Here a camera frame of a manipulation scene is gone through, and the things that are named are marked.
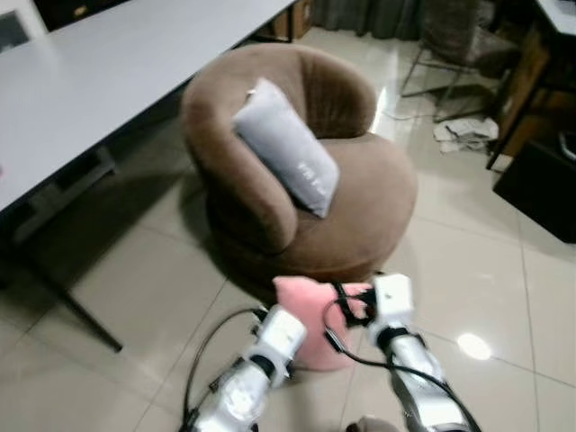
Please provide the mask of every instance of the tiled floor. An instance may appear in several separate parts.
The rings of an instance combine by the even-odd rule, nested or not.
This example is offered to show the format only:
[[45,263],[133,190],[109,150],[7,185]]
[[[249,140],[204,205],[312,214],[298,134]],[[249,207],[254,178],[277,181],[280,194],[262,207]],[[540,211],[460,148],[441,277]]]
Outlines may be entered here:
[[[319,29],[301,43],[362,69],[380,95],[373,129],[414,161],[418,205],[385,269],[412,277],[415,324],[483,430],[576,430],[576,250],[491,191],[485,156],[440,155],[433,101],[397,96],[414,43]],[[417,71],[414,83],[443,79]],[[110,352],[17,274],[0,292],[2,430],[176,431],[203,332],[230,308],[255,302],[228,282],[212,253],[202,188],[177,122],[133,140],[138,146],[119,155],[121,173],[31,243],[126,347]],[[208,351],[205,381],[248,340],[249,323],[241,324]],[[464,332],[483,338],[493,358],[467,357],[455,343]],[[354,348],[379,358],[359,334]],[[404,430],[385,372],[301,373],[272,395],[261,430],[335,432],[363,414]]]

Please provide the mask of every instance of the chair base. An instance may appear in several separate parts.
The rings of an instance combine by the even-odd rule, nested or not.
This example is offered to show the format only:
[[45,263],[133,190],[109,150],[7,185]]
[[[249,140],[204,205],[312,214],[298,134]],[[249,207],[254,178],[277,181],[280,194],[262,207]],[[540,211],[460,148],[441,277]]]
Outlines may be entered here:
[[[466,103],[465,103],[463,105],[463,107],[461,107],[461,109],[458,112],[454,112],[454,113],[444,115],[444,116],[440,115],[444,105],[446,104],[446,101],[448,101],[448,99],[450,98],[450,96],[454,92],[456,85],[458,84],[458,81],[460,81],[460,78],[462,77],[462,75],[471,74],[475,71],[475,69],[471,69],[469,67],[464,67],[464,66],[460,67],[460,66],[453,66],[453,65],[440,65],[440,64],[436,64],[436,63],[428,63],[428,62],[420,61],[422,54],[424,52],[424,49],[425,48],[423,46],[420,47],[418,55],[414,59],[414,62],[412,63],[412,65],[410,67],[409,73],[406,75],[406,78],[404,79],[404,82],[402,84],[402,88],[400,90],[400,96],[401,97],[412,97],[412,96],[417,96],[417,95],[423,95],[426,93],[431,93],[431,92],[435,92],[435,91],[439,91],[439,90],[444,89],[444,92],[440,96],[440,99],[436,102],[436,109],[434,110],[434,113],[432,114],[432,120],[434,123],[445,122],[446,120],[452,120],[452,119],[457,119],[457,118],[461,118],[461,117],[465,117],[465,116],[469,116],[469,115],[484,113],[490,109],[491,104],[489,104],[488,106],[486,106],[484,108],[477,109],[474,111],[462,112],[462,110],[466,106]],[[451,70],[451,71],[454,71],[454,76],[452,77],[452,80],[450,81],[450,83],[446,86],[427,88],[424,90],[419,90],[417,92],[406,93],[406,87],[408,86],[408,83],[409,83],[409,81],[410,81],[410,79],[414,73],[414,70],[416,69],[416,66],[424,66],[427,68],[439,68],[439,69],[444,69],[444,70]]]
[[390,254],[388,251],[384,256],[378,257],[371,262],[352,267],[343,267],[332,270],[310,271],[309,269],[298,268],[278,268],[266,264],[266,258],[257,255],[254,251],[248,250],[244,245],[238,243],[235,238],[229,237],[222,231],[216,229],[213,224],[212,233],[219,255],[230,280],[247,293],[255,296],[265,305],[277,303],[275,286],[272,280],[278,275],[286,276],[307,276],[315,281],[327,283],[339,281],[341,283],[367,282],[376,271],[379,271]]

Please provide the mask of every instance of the throw pillow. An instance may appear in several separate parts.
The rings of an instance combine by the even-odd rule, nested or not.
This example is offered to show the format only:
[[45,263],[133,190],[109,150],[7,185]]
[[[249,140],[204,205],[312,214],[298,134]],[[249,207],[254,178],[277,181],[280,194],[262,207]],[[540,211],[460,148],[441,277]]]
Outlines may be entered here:
[[[274,285],[278,303],[298,318],[308,330],[298,354],[296,365],[313,371],[332,371],[348,367],[352,360],[337,353],[324,338],[322,312],[329,302],[337,298],[331,283],[318,283],[303,276],[278,276]],[[370,288],[369,283],[345,283],[346,293],[355,295]],[[349,301],[352,312],[361,316],[364,304],[361,301]],[[337,332],[341,340],[349,343],[349,331],[342,311],[334,305],[328,311],[328,324]]]
[[325,218],[338,165],[275,84],[259,78],[234,117],[237,134],[306,209]]

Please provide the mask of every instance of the cable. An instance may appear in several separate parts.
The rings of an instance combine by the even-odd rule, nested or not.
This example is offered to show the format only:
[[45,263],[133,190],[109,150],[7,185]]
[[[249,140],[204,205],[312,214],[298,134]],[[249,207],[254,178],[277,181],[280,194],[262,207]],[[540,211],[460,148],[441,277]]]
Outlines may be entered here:
[[382,111],[386,117],[389,117],[396,122],[405,122],[406,120],[422,119],[424,117],[434,117],[434,114],[415,114],[415,115],[398,115],[388,111]]
[[[198,368],[198,364],[200,363],[200,358],[202,357],[204,351],[206,350],[206,347],[208,346],[212,338],[216,335],[216,333],[218,333],[218,331],[224,326],[224,324],[226,324],[233,318],[237,317],[238,315],[242,315],[244,313],[254,313],[259,317],[260,312],[262,312],[262,310],[258,308],[242,308],[239,310],[235,310],[230,314],[228,314],[226,317],[224,317],[219,323],[217,323],[203,339],[202,343],[200,344],[200,346],[196,351],[196,355],[194,356],[194,360],[192,362],[192,367],[190,368],[190,373],[188,374],[188,378],[186,380],[186,387],[184,390],[184,403],[182,409],[182,427],[180,430],[189,430],[188,426],[190,426],[191,420],[193,419],[192,414],[194,414],[194,410],[193,409],[190,410],[190,404],[189,404],[190,391],[192,389],[196,369]],[[196,407],[202,405],[202,403],[205,401],[205,399],[208,397],[209,394],[210,391],[207,390],[200,398],[200,401],[198,402]]]
[[[345,296],[345,298],[354,299],[354,300],[361,300],[362,296],[363,296],[363,294],[347,295],[347,296]],[[327,322],[328,311],[330,310],[330,308],[332,306],[334,306],[341,299],[342,298],[339,297],[339,298],[336,298],[335,300],[331,301],[330,303],[328,303],[326,305],[326,307],[324,308],[324,311],[322,312],[322,323],[324,324],[324,328],[326,330],[326,336],[327,336],[330,344],[334,347],[334,349],[336,349],[338,352],[344,354],[345,356],[349,357],[350,359],[354,360],[355,362],[360,363],[361,365],[373,366],[373,367],[382,367],[382,368],[389,370],[389,371],[396,370],[396,371],[400,371],[400,372],[406,372],[408,374],[414,374],[416,376],[419,376],[420,378],[423,378],[426,381],[433,383],[434,385],[436,385],[437,387],[442,389],[448,395],[448,397],[450,399],[452,399],[452,401],[454,401],[454,403],[456,405],[458,405],[458,408],[460,408],[460,410],[462,411],[462,413],[466,417],[466,420],[468,421],[470,427],[472,428],[472,432],[482,432],[480,427],[478,426],[478,423],[476,423],[476,420],[474,419],[472,413],[464,406],[464,403],[460,399],[458,399],[456,394],[453,392],[453,390],[450,388],[450,386],[447,383],[441,382],[437,378],[435,378],[434,376],[429,375],[427,373],[423,373],[423,372],[419,371],[418,369],[412,369],[411,367],[401,366],[399,364],[381,363],[381,362],[375,362],[372,360],[366,360],[366,359],[359,357],[359,356],[351,353],[350,351],[348,351],[347,347],[339,340],[337,333],[328,325],[328,322]]]

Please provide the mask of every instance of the white table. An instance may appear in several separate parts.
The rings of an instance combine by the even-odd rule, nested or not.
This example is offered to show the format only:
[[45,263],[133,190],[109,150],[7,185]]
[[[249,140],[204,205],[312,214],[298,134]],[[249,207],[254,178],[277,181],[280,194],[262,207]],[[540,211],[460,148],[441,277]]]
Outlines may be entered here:
[[[292,3],[130,0],[0,54],[0,212]],[[122,349],[41,267],[27,264]]]
[[536,0],[557,32],[576,36],[576,3],[565,0]]

